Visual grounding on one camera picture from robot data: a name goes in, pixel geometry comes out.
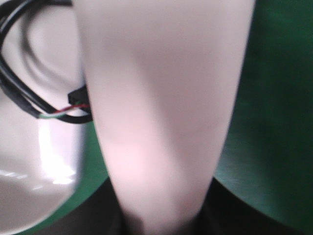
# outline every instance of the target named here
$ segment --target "black connector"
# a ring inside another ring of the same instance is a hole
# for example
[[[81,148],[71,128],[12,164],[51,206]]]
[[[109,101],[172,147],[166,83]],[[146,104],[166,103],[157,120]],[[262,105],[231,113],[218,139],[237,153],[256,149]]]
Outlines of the black connector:
[[[83,87],[69,93],[68,94],[68,102],[71,105],[75,105],[77,103],[90,105],[86,85],[84,85]],[[81,108],[81,110],[85,111],[86,113],[91,114],[90,107],[89,108]]]

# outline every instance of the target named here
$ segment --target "green surface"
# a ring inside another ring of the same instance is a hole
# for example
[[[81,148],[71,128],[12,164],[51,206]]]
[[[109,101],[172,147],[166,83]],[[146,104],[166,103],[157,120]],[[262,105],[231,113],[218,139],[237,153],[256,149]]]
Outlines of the green surface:
[[[259,0],[216,177],[313,234],[313,1]]]
[[[50,218],[18,235],[31,235],[60,219],[83,203],[108,177],[93,123],[87,124],[82,180],[76,192]]]

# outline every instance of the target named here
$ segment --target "red wire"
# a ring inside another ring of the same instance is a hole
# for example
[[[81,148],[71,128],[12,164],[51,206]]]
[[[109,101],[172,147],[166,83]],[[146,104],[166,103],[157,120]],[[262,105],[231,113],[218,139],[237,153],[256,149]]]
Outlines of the red wire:
[[[90,107],[90,105],[88,105],[88,104],[75,104],[75,105],[70,105],[70,106],[67,106],[63,109],[57,110],[54,112],[54,114],[61,113],[61,112],[64,112],[64,111],[67,111],[67,110],[73,109],[73,108],[89,108],[89,107]]]

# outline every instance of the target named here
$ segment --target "white cylindrical object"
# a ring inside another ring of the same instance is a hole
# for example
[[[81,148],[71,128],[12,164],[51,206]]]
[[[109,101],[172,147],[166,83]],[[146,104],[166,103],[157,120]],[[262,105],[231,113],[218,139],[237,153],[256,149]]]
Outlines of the white cylindrical object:
[[[129,228],[188,234],[227,133],[254,1],[74,4],[95,126]]]

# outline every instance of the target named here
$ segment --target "cable bundle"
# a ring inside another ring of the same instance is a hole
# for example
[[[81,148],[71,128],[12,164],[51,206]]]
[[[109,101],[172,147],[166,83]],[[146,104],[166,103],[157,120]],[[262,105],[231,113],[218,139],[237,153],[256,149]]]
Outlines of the cable bundle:
[[[0,87],[16,105],[35,118],[57,118],[64,122],[77,124],[92,121],[91,114],[67,115],[73,109],[86,108],[87,104],[75,104],[62,110],[55,109],[17,77],[2,55],[4,39],[12,25],[27,10],[38,4],[72,6],[70,0],[9,0],[0,6]]]

